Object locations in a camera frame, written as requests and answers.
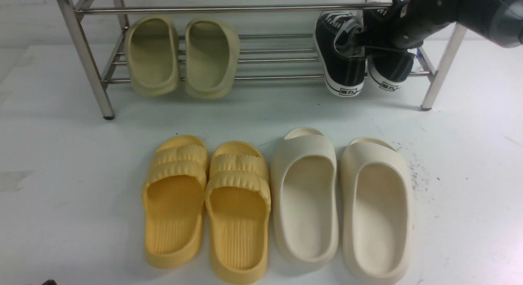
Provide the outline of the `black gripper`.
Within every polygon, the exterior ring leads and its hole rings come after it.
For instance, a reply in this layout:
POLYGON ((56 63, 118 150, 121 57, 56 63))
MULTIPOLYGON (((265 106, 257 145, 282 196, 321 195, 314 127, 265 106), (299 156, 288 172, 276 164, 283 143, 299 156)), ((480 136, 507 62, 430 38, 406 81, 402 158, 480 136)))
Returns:
POLYGON ((372 52, 402 52, 458 18, 461 0, 375 0, 390 3, 383 9, 365 10, 359 45, 372 52))

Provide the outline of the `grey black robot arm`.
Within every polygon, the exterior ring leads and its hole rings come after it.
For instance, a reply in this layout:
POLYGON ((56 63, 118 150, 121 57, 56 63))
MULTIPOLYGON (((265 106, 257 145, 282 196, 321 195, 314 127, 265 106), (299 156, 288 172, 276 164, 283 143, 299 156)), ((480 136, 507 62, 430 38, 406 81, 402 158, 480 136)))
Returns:
POLYGON ((356 37, 365 47, 399 51, 420 47, 452 23, 500 47, 522 45, 523 0, 392 0, 383 22, 356 37))

